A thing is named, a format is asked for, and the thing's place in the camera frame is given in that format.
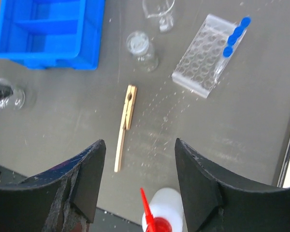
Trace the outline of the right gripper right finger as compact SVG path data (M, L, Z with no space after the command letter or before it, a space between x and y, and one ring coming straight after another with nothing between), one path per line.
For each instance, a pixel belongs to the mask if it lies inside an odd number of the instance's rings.
M181 139L174 151L188 231L290 232L290 188L233 173Z

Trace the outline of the test tube blue cap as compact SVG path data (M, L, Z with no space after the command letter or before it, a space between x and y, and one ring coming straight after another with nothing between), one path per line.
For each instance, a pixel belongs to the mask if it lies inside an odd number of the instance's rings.
M240 26L243 28L247 28L250 23L251 23L251 18L249 16L246 16L241 20Z
M231 46L226 46L223 50L222 56L224 58L229 58L233 54L233 48Z
M239 39L240 38L237 37L236 35L231 35L227 40L227 45L233 47L240 41Z
M245 27L243 26L238 26L235 28L234 32L233 32L233 36L236 37L236 38L239 38L242 36L243 32L245 30Z

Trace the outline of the small stoppered glass bottle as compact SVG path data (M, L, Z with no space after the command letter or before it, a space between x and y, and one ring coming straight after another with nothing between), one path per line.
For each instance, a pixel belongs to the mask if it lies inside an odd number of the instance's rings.
M155 48L145 32L139 30L132 32L127 37L126 48L140 70L149 73L157 68L159 60Z

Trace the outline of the wash bottle red nozzle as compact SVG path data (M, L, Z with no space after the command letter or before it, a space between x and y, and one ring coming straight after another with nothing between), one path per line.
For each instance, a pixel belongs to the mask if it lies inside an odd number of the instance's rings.
M183 204L180 193L173 188L159 189L151 201L144 189L140 189L144 208L142 229L144 232L181 232L183 230Z

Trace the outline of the clear glass beaker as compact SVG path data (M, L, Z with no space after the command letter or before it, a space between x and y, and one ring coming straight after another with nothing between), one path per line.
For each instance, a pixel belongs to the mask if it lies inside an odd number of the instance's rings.
M175 0L143 0L142 7L145 18L159 30L167 33L174 27Z

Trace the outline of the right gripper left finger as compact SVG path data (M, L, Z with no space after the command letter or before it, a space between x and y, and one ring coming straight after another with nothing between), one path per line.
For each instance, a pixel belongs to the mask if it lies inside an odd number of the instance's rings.
M0 185L0 232L87 232L106 154L98 140L78 155L17 184Z

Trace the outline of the small clear glass dish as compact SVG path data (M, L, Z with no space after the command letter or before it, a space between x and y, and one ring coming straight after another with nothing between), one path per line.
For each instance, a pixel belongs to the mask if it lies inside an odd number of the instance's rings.
M25 103L25 92L22 88L13 85L6 79L0 78L0 84L5 84L10 86L13 89L13 95L0 100L0 110L9 109L9 110L19 110L23 107Z

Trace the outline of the blue compartment plastic bin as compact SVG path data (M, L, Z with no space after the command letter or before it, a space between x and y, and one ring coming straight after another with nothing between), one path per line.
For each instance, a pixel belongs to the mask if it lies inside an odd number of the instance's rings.
M3 0L0 58L28 69L95 70L103 0Z

